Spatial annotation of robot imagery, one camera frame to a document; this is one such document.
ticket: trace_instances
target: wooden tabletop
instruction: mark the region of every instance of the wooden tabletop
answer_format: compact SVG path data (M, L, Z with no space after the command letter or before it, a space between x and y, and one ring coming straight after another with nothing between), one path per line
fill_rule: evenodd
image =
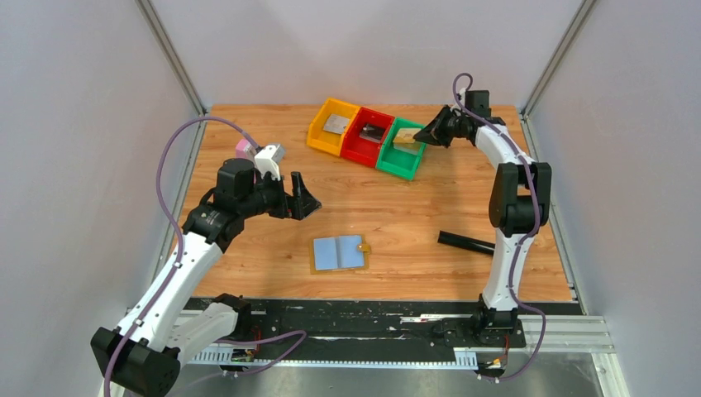
M195 294L229 293L266 298L475 300L491 268L490 256L436 242L445 230L494 241L487 214L494 169L467 140L450 149L429 146L414 181L314 150L307 129L320 105L215 106L212 115L238 123L261 145L286 149L280 164L287 178L300 171L323 208L303 221L259 216L207 273ZM440 106L368 106L428 123ZM494 106L518 145L526 149L517 111ZM183 215L215 184L222 162L235 156L241 136L210 122L199 152ZM367 270L312 274L314 238L363 234L372 246ZM520 294L531 301L569 301L570 291L549 225L528 253Z

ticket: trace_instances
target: cable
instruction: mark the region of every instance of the cable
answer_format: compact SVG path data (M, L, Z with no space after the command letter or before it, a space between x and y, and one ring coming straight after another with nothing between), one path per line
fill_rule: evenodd
M180 128L178 128L173 135L168 139L168 142L165 144L165 147L163 148L163 153L160 155L160 161L158 163L158 169L156 170L155 173L155 192L156 195L158 196L158 203L160 204L160 209L163 211L165 214L165 217L168 218L168 222L170 223L170 226L175 229L175 236L177 237L178 240L178 245L175 247L176 251L176 256L175 256L175 262L179 263L183 259L183 251L184 251L184 238L183 238L183 232L180 230L180 227L178 226L178 221L175 220L175 217L173 216L172 213L168 210L168 206L165 204L165 200L163 199L163 192L161 191L160 187L160 176L163 173L163 167L165 164L165 157L168 155L168 151L170 150L170 147L173 145L173 142L175 141L175 138L180 135L180 132L184 131L185 128L192 126L195 123L198 122L206 122L206 121L211 121L211 122L222 122L229 127L237 130L238 132L243 135L243 137L257 150L260 151L260 145L255 143L253 138L248 135L248 132L243 131L241 127L237 126L233 122L230 122L224 118L221 117L214 117L214 116L203 116L203 117L197 117L194 118L186 123L184 123ZM168 287L168 284L170 284L170 281L173 279L173 276L175 276L175 272L178 270L177 267L172 266L170 271L168 272L167 276L165 276L165 279L163 280L163 283L161 283L160 287L155 291L155 294L149 299L149 301L144 305L144 308L141 310L138 316L136 316L136 320L143 320L146 315L149 313L149 310L153 307L153 305L158 301L158 298L163 294L163 291L165 291L165 288ZM117 344L117 347L115 347L114 352L110 356L110 360L107 363L107 368L105 369L105 381L103 385L103 392L105 394L105 397L112 397L110 394L110 382L112 381L112 372L114 371L114 366L115 363L117 362L117 357L119 357L119 353L122 352L122 349L124 349L124 346L126 345L126 342L131 338L131 335L136 332L136 320L135 322L129 327L129 329L126 331L122 339L119 341Z
M250 328L251 331L255 332L255 340L259 341L262 338L262 332L260 331L260 327L257 325L254 325L253 327ZM255 345L255 351L253 354L258 354L260 352L260 345Z
M262 344L266 343L272 343L272 342L277 342L281 341L283 339L286 339L288 337L293 337L294 335L300 335L299 339L289 348L287 349L283 354L281 354L278 358L272 360L268 364L265 364L264 366L259 366L258 368L255 368L254 370L251 371L246 371L246 372L234 372L234 377L239 377L239 376L245 376L245 375L254 375L261 373L267 369L269 369L271 366L274 366L275 364L281 362L289 353L291 353L294 349L299 346L302 341L307 337L307 332L303 330L298 330L298 331L292 331L292 332L287 332L282 335L278 335L277 337L270 337L268 339L261 339L258 341L249 341L249 342L242 342L242 341L231 341L228 339L219 339L216 341L216 343L226 343L227 345L235 345L235 346L259 346ZM227 375L230 372L224 371L223 375ZM217 378L219 376L222 376L221 373L215 373L207 376L203 376L202 378L197 379L196 381L190 383L189 385L183 386L180 389L174 391L173 393L169 393L168 397L174 397L176 395L179 395L183 393L185 390L193 388L195 385L199 385L200 383L204 382L205 380L210 380Z
M521 150L518 148L518 145L516 142L511 139L511 137L508 134L502 133L493 123L489 122L488 120L484 119L483 117L478 116L477 114L471 112L468 108L465 107L465 105L462 104L460 101L460 96L458 95L457 91L457 85L458 85L458 80L460 80L461 77L468 77L470 78L470 84L467 86L465 91L469 90L470 87L472 87L472 75L469 73L460 73L458 74L455 79L453 80L453 99L455 102L458 104L460 107L460 110L465 112L468 116L474 118L475 120L482 122L485 126L491 128L494 130L494 132L497 133L502 139L504 139L509 147L511 147L511 150L513 151L513 154L518 157L518 159L521 161L523 164L523 169L526 171L526 182L528 183L528 189L531 191L531 200L533 202L533 213L534 213L534 218L535 222L533 224L533 229L528 232L525 236L521 237L520 240L518 240L516 244L516 249L514 250L513 253L513 259L511 261L511 267L509 268L508 271L508 292L511 294L511 298L513 299L514 302L516 302L516 305L518 307L525 309L529 312L538 314L542 317L543 319L543 325L541 328L541 335L538 338L538 342L536 343L536 347L533 349L533 354L528 358L528 361L524 366L522 366L518 371L514 372L511 375L508 376L503 376L501 378L492 378L490 376L485 376L488 379L494 380L494 381L504 381L504 380L511 380L514 378L519 377L523 372L525 372L529 366L533 363L533 360L536 358L538 355L538 351L541 350L541 345L543 343L543 338L546 335L546 314L543 313L540 309L534 308L532 306L529 306L525 303L523 303L521 300L518 299L516 296L516 293L513 292L513 273L516 270L516 261L518 259L518 254L521 253L521 247L523 243L530 237L535 236L538 233L538 229L540 229L541 226L541 210L540 207L538 206L538 198L536 197L536 189L533 183L533 175L531 174L531 168L528 166L528 163L526 159L521 155Z
M496 360L508 360L508 335L504 335L504 339L506 340L506 343L504 344L504 354L502 354L500 357L498 357Z

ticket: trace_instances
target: blue notebook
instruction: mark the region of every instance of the blue notebook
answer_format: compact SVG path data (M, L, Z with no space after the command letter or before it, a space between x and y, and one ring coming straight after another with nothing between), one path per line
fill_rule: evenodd
M362 236L316 238L313 242L315 270L357 269L365 266L364 252L359 249Z

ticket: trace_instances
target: white wall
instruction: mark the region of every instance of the white wall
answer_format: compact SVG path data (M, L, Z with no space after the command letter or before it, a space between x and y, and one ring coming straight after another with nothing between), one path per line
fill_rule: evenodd
M701 2L600 0L532 120L631 395L699 395Z
M471 72L522 106L580 0L154 0L206 105L448 103Z
M5 1L0 38L0 395L97 395L90 338L146 287L192 110L134 2Z

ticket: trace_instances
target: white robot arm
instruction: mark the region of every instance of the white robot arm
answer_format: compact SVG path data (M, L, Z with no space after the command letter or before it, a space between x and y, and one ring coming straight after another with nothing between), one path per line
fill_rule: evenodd
M99 328L93 335L90 344L103 374L117 354L112 381L140 395L162 396L173 386L180 368L203 348L232 334L243 337L250 330L250 304L229 294L215 298L196 318L175 329L174 325L200 280L243 232L247 218L268 213L301 220L321 207L297 172L292 173L293 194L285 193L278 166L283 154L281 145L267 145L253 161L224 161L217 185L183 225L182 255L173 252L115 329Z
M491 117L489 91L463 88L457 97L465 108L491 126L462 112L461 107L445 106L414 139L449 147L454 138L466 138L485 153L497 170L489 200L489 220L496 231L494 258L489 281L479 296L479 309L473 316L471 330L475 340L480 341L487 336L513 333L520 327L515 298L523 265L535 237L535 223L538 222L539 226L547 223L552 171L547 163L535 162L513 142L500 118ZM519 187L528 188L528 173L535 190L533 196L538 216L533 197L530 194L518 195Z

